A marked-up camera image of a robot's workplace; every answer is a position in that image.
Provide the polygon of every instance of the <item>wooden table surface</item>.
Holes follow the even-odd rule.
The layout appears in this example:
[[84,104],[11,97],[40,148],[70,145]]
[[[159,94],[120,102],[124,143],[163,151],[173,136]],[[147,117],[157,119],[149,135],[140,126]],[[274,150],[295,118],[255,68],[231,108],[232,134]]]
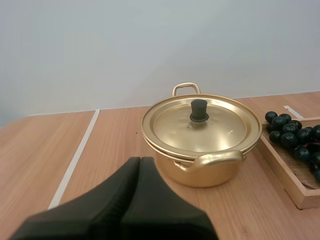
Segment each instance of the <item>wooden table surface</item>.
[[[261,120],[267,111],[320,117],[320,92],[240,98]],[[140,122],[148,107],[101,110],[61,202],[113,174],[129,157],[155,157]],[[94,111],[26,117],[0,129],[0,239],[24,219],[45,211]],[[220,240],[317,240],[320,209],[298,210],[259,152],[247,155],[239,174],[210,188],[190,188],[163,176],[169,187],[203,209]]]

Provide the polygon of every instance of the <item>lid knob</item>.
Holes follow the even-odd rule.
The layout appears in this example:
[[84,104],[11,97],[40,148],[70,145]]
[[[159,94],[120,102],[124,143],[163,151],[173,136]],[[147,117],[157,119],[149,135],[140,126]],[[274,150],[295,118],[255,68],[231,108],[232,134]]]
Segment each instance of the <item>lid knob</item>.
[[190,114],[191,121],[195,123],[201,123],[208,120],[209,115],[207,113],[208,102],[203,99],[196,99],[191,102],[192,113]]

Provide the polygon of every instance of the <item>pot lid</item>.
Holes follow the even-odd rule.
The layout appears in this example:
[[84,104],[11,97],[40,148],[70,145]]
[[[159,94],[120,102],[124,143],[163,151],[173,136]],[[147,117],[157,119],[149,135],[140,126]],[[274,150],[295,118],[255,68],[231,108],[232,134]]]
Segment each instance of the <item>pot lid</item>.
[[[177,96],[182,87],[193,87],[197,93]],[[171,156],[194,159],[224,150],[244,153],[261,136],[258,117],[240,102],[201,94],[194,83],[176,86],[172,95],[153,105],[142,119],[146,140]]]

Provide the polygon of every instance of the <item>gold pot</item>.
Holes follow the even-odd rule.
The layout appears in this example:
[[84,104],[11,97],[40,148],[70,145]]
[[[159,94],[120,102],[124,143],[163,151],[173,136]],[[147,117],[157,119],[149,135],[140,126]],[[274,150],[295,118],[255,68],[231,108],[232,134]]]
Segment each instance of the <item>gold pot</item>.
[[[177,95],[192,87],[194,94]],[[153,105],[143,116],[142,133],[157,153],[157,167],[178,183],[204,188],[235,176],[262,133],[258,117],[227,97],[201,94],[182,83],[172,97]]]

